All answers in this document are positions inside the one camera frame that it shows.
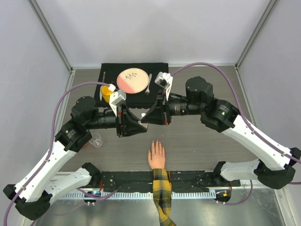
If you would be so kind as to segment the glitter nail polish bottle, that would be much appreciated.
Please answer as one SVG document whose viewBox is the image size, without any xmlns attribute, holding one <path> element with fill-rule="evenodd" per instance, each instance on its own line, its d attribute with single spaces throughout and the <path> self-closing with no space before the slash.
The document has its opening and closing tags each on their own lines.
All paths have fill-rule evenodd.
<svg viewBox="0 0 301 226">
<path fill-rule="evenodd" d="M 138 121 L 138 123 L 143 126 L 144 128 L 148 128 L 148 124 L 147 123 L 142 123 L 141 120 Z"/>
</svg>

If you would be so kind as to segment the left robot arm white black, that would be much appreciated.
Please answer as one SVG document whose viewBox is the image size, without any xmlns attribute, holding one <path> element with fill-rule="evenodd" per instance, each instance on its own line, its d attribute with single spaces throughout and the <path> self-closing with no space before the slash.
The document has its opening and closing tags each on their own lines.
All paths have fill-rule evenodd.
<svg viewBox="0 0 301 226">
<path fill-rule="evenodd" d="M 99 185 L 101 172 L 90 162 L 65 178 L 51 182 L 60 168 L 92 139 L 91 129 L 114 128 L 119 137 L 129 137 L 145 133 L 147 127 L 125 104 L 119 107 L 117 114 L 112 110 L 100 112 L 93 97 L 81 97 L 71 109 L 71 119 L 55 135 L 44 158 L 22 181 L 6 185 L 3 192 L 21 215 L 37 220 L 52 203 L 70 191 Z"/>
</svg>

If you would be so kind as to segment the mannequin hand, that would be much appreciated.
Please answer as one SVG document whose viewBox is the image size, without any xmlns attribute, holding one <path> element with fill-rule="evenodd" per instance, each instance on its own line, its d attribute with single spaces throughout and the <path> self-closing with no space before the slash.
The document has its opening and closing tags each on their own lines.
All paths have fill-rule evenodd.
<svg viewBox="0 0 301 226">
<path fill-rule="evenodd" d="M 159 140 L 152 141 L 151 149 L 148 151 L 148 164 L 152 170 L 165 168 L 165 149 Z"/>
</svg>

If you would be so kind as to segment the yellow plaid sleeve forearm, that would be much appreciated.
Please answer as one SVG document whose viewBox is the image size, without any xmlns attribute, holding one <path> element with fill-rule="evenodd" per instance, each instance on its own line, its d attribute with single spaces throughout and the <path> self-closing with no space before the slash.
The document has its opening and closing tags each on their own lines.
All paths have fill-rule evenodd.
<svg viewBox="0 0 301 226">
<path fill-rule="evenodd" d="M 170 218 L 172 201 L 172 184 L 165 169 L 153 169 L 153 200 L 158 211 L 161 226 L 175 226 Z"/>
</svg>

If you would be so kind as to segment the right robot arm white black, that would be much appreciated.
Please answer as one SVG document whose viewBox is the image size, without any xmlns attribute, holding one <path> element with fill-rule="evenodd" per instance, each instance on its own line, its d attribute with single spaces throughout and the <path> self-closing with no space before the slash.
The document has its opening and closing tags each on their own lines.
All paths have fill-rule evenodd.
<svg viewBox="0 0 301 226">
<path fill-rule="evenodd" d="M 212 174 L 216 185 L 233 180 L 258 180 L 269 188 L 281 189 L 292 182 L 300 149 L 273 141 L 230 102 L 215 98 L 212 84 L 199 76 L 186 81 L 186 96 L 172 94 L 170 88 L 167 84 L 158 93 L 155 104 L 142 114 L 142 123 L 168 125 L 172 116 L 200 115 L 206 127 L 234 139 L 257 157 L 246 162 L 218 162 Z"/>
</svg>

